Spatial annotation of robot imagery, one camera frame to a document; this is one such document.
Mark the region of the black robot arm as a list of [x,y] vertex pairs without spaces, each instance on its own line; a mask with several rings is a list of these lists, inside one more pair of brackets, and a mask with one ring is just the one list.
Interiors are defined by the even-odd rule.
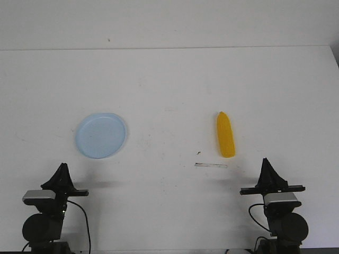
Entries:
[[87,189],[75,188],[66,163],[61,163],[53,176],[40,189],[28,190],[22,197],[25,205],[34,206],[38,213],[28,217],[22,227],[23,238],[27,241],[25,247],[31,248],[31,253],[73,253],[69,243],[61,241],[61,231],[68,204],[77,206],[84,214],[88,251],[92,243],[88,216],[79,204],[70,201],[70,197],[87,197]]
[[251,209],[262,206],[268,227],[253,221],[270,233],[271,238],[258,237],[253,253],[301,253],[300,246],[309,233],[306,220],[293,210],[302,203],[296,198],[295,192],[303,192],[303,185],[289,185],[274,170],[267,158],[263,158],[261,172],[255,187],[241,188],[241,195],[262,196],[263,202],[253,204],[248,208],[251,218]]

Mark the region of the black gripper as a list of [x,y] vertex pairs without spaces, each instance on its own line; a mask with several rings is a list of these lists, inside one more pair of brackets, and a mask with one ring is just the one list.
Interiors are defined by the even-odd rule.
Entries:
[[[66,190],[56,190],[60,187],[64,168],[64,186]],[[86,197],[89,195],[88,189],[76,189],[69,174],[67,163],[61,163],[53,176],[44,184],[40,186],[42,189],[55,190],[55,200],[60,212],[67,210],[67,201],[69,197]]]
[[[266,186],[268,183],[268,173],[270,175],[271,186]],[[240,195],[267,195],[269,193],[287,193],[287,192],[303,192],[305,186],[303,185],[288,185],[274,170],[268,159],[263,158],[261,172],[258,182],[255,187],[242,187],[239,191]]]

